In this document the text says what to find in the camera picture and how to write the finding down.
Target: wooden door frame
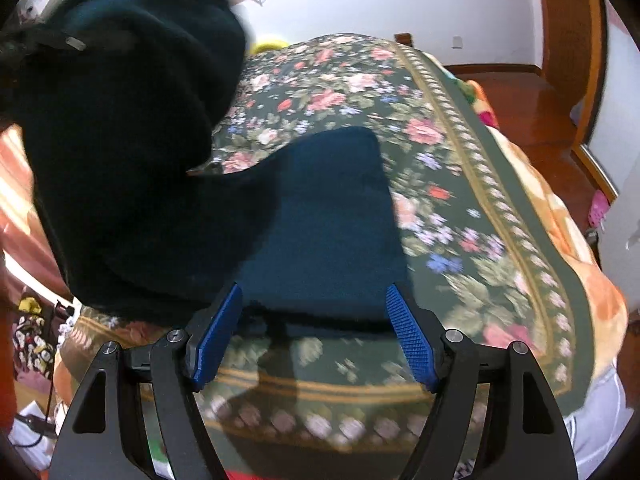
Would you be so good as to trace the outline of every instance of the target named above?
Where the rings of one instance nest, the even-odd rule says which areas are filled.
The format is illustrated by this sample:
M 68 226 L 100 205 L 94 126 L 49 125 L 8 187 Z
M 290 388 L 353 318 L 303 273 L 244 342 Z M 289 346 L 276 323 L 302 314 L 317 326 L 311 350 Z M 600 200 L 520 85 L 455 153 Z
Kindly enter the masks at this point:
M 549 9 L 546 0 L 542 1 L 543 27 L 543 60 L 542 77 L 546 79 L 546 71 L 550 59 L 550 45 L 548 40 Z M 607 176 L 598 161 L 590 152 L 587 143 L 591 139 L 593 128 L 598 117 L 602 101 L 602 90 L 607 72 L 607 14 L 604 0 L 589 0 L 591 14 L 591 61 L 586 94 L 583 101 L 577 132 L 572 143 L 572 152 L 581 163 L 584 171 L 595 181 L 597 186 L 612 202 L 618 196 L 618 191 Z

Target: pink rose pattern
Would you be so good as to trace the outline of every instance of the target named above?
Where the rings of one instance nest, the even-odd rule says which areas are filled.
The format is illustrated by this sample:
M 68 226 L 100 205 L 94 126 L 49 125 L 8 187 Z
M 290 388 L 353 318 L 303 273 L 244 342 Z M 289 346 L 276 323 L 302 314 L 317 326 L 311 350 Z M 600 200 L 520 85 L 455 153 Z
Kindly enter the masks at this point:
M 460 304 L 452 289 L 444 292 L 446 276 L 473 278 L 486 288 L 490 304 L 478 306 L 480 325 L 472 338 L 500 347 L 522 340 L 536 354 L 557 349 L 544 371 L 552 387 L 563 387 L 574 373 L 571 366 L 561 368 L 571 364 L 575 352 L 572 304 L 554 287 L 558 276 L 540 250 L 529 254 L 524 245 L 518 244 L 533 269 L 535 281 L 531 281 L 531 272 L 523 273 L 514 265 L 484 209 L 473 203 L 461 162 L 453 157 L 456 148 L 450 140 L 451 131 L 459 132 L 469 159 L 487 177 L 483 181 L 487 195 L 511 204 L 508 193 L 494 184 L 497 179 L 492 161 L 487 160 L 473 132 L 462 130 L 460 123 L 452 122 L 448 127 L 443 124 L 433 111 L 435 102 L 412 81 L 388 41 L 356 34 L 325 36 L 248 61 L 236 101 L 214 132 L 213 157 L 222 162 L 225 173 L 243 171 L 296 137 L 347 125 L 370 128 L 380 140 L 402 244 L 414 273 L 423 282 L 433 284 L 427 287 L 430 294 L 436 286 L 441 298 L 448 294 L 447 300 L 438 300 L 445 304 L 425 302 L 419 293 L 418 302 L 436 308 L 443 319 L 448 308 Z M 514 216 L 517 210 L 511 209 L 505 214 Z M 517 240 L 536 245 L 524 223 L 513 223 L 508 231 Z M 546 348 L 536 346 L 536 314 L 528 304 L 531 291 L 536 289 L 553 309 L 549 318 L 555 332 L 546 335 Z M 148 332 L 145 326 L 92 309 L 86 309 L 83 315 L 136 344 L 156 336 L 154 330 L 162 331 L 150 328 Z M 100 334 L 98 338 L 87 326 L 82 330 L 88 333 L 84 338 L 88 344 L 82 351 L 95 353 L 105 336 Z M 74 341 L 71 338 L 65 345 Z M 255 344 L 254 340 L 241 338 L 232 342 L 228 366 L 257 371 L 257 358 L 249 360 L 249 356 L 262 355 Z M 412 380 L 406 364 L 396 362 L 395 346 L 384 353 L 374 347 L 375 342 L 322 340 L 322 344 L 323 353 L 316 362 L 296 369 L 300 380 L 317 381 L 316 364 L 333 369 L 335 362 L 344 362 L 345 357 L 358 369 L 356 386 Z M 269 352 L 270 359 L 277 361 L 279 352 L 284 350 Z M 346 378 L 336 373 L 327 381 L 341 383 Z M 394 406 L 392 416 L 382 414 L 384 410 L 376 404 L 360 406 L 361 413 L 344 412 L 344 407 L 318 402 L 309 402 L 302 410 L 294 411 L 285 401 L 280 402 L 279 396 L 268 402 L 259 396 L 247 401 L 239 386 L 218 382 L 213 382 L 204 395 L 205 421 L 233 427 L 235 432 L 244 431 L 247 438 L 257 434 L 274 442 L 304 441 L 306 446 L 320 449 L 370 447 L 375 439 L 380 449 L 403 446 L 401 449 L 407 453 L 415 445 L 431 405 L 429 399 L 403 401 L 402 407 Z M 212 399 L 225 407 L 224 417 L 212 409 Z

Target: floral blanket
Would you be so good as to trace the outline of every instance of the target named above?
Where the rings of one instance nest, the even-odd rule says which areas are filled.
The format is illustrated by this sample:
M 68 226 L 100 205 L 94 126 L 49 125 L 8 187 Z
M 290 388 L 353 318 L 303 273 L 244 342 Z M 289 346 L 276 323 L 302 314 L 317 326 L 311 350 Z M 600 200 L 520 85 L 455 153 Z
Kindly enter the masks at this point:
M 624 303 L 579 232 L 571 238 L 564 205 L 494 129 L 476 84 L 418 50 L 356 34 L 260 54 L 196 171 L 245 170 L 296 137 L 341 126 L 378 136 L 417 303 L 476 342 L 527 342 L 562 412 L 579 409 L 599 363 L 620 348 Z M 61 350 L 58 393 L 70 399 L 104 341 L 161 333 L 85 308 Z M 145 392 L 152 452 L 166 460 Z M 477 449 L 486 394 L 478 388 L 463 460 Z M 292 480 L 397 477 L 432 403 L 390 337 L 241 334 L 196 400 L 225 468 Z

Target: red object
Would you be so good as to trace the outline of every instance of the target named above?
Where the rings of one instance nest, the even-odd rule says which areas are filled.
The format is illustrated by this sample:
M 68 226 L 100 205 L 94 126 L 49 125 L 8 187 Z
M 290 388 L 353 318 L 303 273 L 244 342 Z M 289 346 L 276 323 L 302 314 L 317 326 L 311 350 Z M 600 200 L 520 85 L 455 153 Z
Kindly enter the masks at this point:
M 14 345 L 9 299 L 4 276 L 4 253 L 0 243 L 0 431 L 9 433 L 14 425 L 14 415 L 18 410 L 14 389 Z
M 451 197 L 451 193 L 449 191 L 438 186 L 429 186 L 427 194 L 441 200 L 448 200 Z
M 589 225 L 594 229 L 599 227 L 604 215 L 609 211 L 609 200 L 601 190 L 597 190 L 591 200 L 591 208 L 589 209 Z
M 227 471 L 226 475 L 229 477 L 229 480 L 270 480 L 268 478 L 262 478 L 260 476 L 245 475 L 244 473 L 235 473 L 233 471 Z
M 491 126 L 492 128 L 498 127 L 498 121 L 495 119 L 495 116 L 491 112 L 480 112 L 478 114 L 478 117 L 487 126 Z

